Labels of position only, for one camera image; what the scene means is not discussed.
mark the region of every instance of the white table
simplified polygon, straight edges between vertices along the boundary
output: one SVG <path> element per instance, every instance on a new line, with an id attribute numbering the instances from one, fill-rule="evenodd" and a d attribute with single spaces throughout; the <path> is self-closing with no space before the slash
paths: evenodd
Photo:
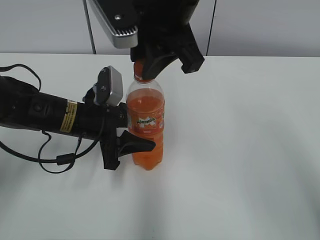
<path id="1" fill-rule="evenodd" d="M 105 66 L 124 91 L 133 81 L 128 56 L 0 54 L 0 66 L 15 63 L 39 74 L 43 92 L 75 101 Z M 104 170 L 96 147 L 51 175 L 1 150 L 0 239 L 320 239 L 320 58 L 207 57 L 189 75 L 180 66 L 158 77 L 165 147 L 153 171 L 131 156 Z M 38 86 L 23 69 L 5 75 Z M 36 156 L 46 137 L 0 128 L 0 139 Z M 76 144 L 54 134 L 43 157 Z"/>

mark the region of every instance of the screw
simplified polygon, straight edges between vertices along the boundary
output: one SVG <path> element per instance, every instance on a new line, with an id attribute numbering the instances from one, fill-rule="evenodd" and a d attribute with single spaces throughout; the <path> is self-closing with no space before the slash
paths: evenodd
<path id="1" fill-rule="evenodd" d="M 119 14 L 115 15 L 114 19 L 117 20 L 117 21 L 120 21 L 121 20 L 121 15 L 119 15 Z"/>
<path id="2" fill-rule="evenodd" d="M 36 111 L 36 112 L 41 112 L 42 111 L 42 106 L 39 104 L 39 103 L 36 103 L 33 105 L 33 109 Z"/>

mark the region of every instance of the bottle cap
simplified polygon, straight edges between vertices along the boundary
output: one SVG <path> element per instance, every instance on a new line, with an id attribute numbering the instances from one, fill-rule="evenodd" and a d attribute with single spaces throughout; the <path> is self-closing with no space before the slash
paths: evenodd
<path id="1" fill-rule="evenodd" d="M 133 71 L 134 71 L 134 79 L 139 83 L 147 83 L 150 82 L 153 79 L 143 79 L 142 78 L 142 72 L 144 69 L 144 59 L 140 59 L 134 62 L 133 65 Z"/>

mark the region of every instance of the orange liquid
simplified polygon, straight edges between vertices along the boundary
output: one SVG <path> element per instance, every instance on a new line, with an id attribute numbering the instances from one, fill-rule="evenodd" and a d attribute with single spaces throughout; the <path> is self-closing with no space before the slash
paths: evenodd
<path id="1" fill-rule="evenodd" d="M 131 92 L 127 97 L 128 114 L 152 116 L 164 108 L 165 99 L 161 92 L 155 89 L 143 88 Z M 129 132 L 143 139 L 155 142 L 156 146 L 149 152 L 137 152 L 132 154 L 133 162 L 145 170 L 152 170 L 161 163 L 164 152 L 163 130 L 159 128 L 157 133 L 141 133 L 128 128 Z"/>

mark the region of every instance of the plastic bottle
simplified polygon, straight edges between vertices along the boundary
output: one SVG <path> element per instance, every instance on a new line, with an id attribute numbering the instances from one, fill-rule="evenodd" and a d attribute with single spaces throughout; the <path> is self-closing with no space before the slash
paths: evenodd
<path id="1" fill-rule="evenodd" d="M 127 95 L 128 130 L 130 133 L 156 143 L 151 152 L 132 154 L 136 165 L 152 170 L 162 161 L 164 144 L 165 97 L 154 79 L 142 79 L 143 60 L 134 63 L 134 81 Z"/>

